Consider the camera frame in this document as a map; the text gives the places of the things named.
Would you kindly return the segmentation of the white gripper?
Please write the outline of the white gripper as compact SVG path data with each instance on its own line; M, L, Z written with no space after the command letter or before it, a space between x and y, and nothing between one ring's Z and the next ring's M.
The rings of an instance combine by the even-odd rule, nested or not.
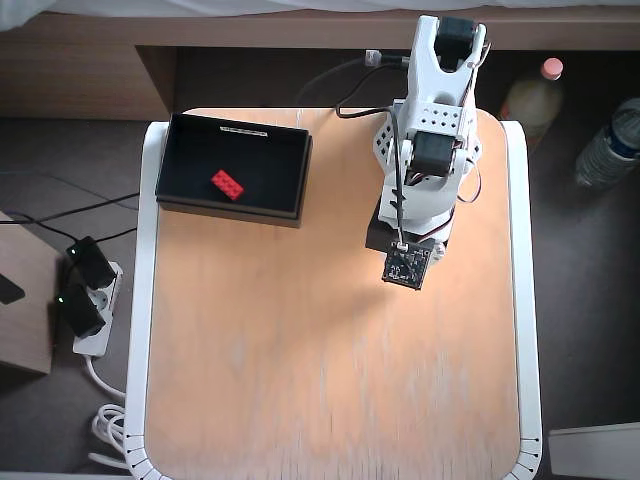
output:
M395 173L386 172L378 204L367 227L366 247L387 252L398 240ZM407 243L430 251L429 263L437 263L446 253L458 194L458 174L448 177L424 176L415 185L402 186L402 229Z

